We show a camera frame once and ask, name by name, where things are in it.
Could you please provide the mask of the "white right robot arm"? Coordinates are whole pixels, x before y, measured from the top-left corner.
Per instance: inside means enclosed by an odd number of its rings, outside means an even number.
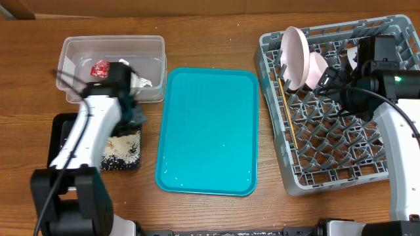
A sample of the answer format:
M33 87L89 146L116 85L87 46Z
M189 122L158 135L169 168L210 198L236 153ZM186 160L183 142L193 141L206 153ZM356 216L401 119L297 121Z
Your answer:
M363 224L321 218L313 235L419 234L419 71L400 68L396 39L374 35L358 42L356 69L341 78L325 71L317 95L338 102L340 116L377 123L390 182L390 221Z

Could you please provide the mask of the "white rice pile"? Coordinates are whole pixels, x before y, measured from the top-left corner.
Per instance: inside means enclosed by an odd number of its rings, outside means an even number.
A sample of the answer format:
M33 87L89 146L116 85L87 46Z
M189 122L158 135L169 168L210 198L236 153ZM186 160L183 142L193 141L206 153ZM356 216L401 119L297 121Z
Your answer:
M134 134L110 137L101 158L100 170L131 170L140 166L141 130Z

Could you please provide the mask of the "red snack wrapper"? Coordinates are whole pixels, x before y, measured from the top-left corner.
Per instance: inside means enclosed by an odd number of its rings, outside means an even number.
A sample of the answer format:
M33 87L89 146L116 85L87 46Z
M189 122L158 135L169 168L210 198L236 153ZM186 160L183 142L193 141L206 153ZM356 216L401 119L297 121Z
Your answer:
M91 75L99 78L107 78L110 69L110 62L99 60L92 68Z

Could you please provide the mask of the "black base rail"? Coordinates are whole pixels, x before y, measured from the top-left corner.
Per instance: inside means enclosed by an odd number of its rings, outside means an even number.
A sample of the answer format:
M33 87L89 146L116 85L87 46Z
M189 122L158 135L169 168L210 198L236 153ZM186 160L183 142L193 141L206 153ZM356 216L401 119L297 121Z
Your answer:
M311 236L313 227L284 227L253 231L146 231L141 229L138 236Z

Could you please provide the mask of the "large pink plate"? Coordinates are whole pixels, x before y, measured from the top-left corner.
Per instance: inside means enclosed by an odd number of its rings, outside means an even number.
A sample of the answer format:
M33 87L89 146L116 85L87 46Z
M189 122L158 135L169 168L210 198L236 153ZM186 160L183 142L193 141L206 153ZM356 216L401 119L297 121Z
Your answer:
M283 33L280 48L280 62L286 65L283 79L290 80L290 90L298 90L305 84L310 67L309 46L302 30L289 26Z

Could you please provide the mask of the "grey bowl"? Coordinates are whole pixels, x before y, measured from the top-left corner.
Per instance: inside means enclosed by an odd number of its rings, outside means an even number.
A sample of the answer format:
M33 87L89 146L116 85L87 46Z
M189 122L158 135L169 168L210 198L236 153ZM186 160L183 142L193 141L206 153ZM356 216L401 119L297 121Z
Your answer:
M356 69L357 67L357 52L358 47L351 47L346 50L347 58L352 69Z

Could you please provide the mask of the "clear plastic bin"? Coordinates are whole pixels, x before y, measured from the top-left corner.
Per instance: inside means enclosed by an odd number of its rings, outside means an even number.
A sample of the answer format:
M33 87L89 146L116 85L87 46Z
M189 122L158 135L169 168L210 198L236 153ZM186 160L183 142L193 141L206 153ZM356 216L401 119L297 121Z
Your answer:
M141 93L140 103L162 102L167 81L165 41L158 35L99 35L79 36L65 39L57 75L57 89L66 93L69 103L79 102L79 96L63 82L81 92L88 82L101 80L91 75L91 68L99 61L128 61L139 75L152 82L151 88Z

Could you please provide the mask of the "black plastic tray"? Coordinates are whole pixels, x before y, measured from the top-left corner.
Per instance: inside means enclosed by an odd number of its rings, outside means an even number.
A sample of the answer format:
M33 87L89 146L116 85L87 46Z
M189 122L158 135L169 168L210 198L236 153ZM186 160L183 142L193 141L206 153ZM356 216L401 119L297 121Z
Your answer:
M59 113L52 120L47 167L64 147L77 113ZM100 170L132 170L140 166L141 128L130 135L110 137L102 154Z

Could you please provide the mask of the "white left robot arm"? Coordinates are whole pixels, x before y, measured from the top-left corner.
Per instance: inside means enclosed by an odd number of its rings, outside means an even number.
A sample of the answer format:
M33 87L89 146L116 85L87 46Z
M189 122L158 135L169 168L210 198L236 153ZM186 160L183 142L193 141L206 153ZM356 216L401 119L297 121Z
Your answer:
M134 134L146 122L131 94L133 74L130 66L112 62L105 79L86 83L78 94L79 112L64 146L48 168L31 176L34 235L143 235L138 222L114 213L100 177L108 139Z

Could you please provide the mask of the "wooden chopstick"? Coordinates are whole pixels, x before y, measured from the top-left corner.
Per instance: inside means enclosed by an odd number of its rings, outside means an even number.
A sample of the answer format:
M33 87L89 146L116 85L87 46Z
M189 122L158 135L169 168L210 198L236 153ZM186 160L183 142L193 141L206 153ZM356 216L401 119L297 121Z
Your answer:
M285 99L284 88L283 88L283 85L282 85L282 82L281 82L280 78L278 78L278 84L279 84L279 87L280 87L280 92L282 94L282 101L283 101L285 114L286 114L286 117L287 117L287 122L289 124L290 131L291 131L290 137L293 139L295 149L298 149L299 147L298 147L298 143L297 143L297 140L296 140L296 137L295 137L295 131L294 131L294 128L293 128L293 123L292 123L292 120L291 120L289 108L288 108L288 105L287 105L287 100Z

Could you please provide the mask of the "teal serving tray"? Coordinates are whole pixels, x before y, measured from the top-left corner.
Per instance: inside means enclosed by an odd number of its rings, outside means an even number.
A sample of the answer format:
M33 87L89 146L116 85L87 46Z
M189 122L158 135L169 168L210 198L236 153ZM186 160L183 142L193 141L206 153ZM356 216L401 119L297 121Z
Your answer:
M157 151L165 191L250 195L257 186L259 82L249 71L177 68L168 76Z

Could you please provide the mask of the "small pink bowl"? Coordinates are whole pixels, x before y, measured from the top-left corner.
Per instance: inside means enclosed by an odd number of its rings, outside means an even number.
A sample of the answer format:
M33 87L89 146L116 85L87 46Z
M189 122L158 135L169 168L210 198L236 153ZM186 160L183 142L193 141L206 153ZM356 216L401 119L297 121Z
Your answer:
M309 62L309 72L305 85L310 89L315 89L328 64L325 58L317 52L311 52L309 54Z

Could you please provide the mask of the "white napkin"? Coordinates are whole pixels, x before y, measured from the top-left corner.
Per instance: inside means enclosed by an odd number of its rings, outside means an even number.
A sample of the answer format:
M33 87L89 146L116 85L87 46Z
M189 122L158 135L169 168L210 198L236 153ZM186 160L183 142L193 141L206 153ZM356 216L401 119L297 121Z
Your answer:
M129 94L136 100L139 100L140 93L145 88L151 88L152 82L145 79L135 71L130 63L124 59L120 59L113 66L117 78L121 81L122 90L125 94Z

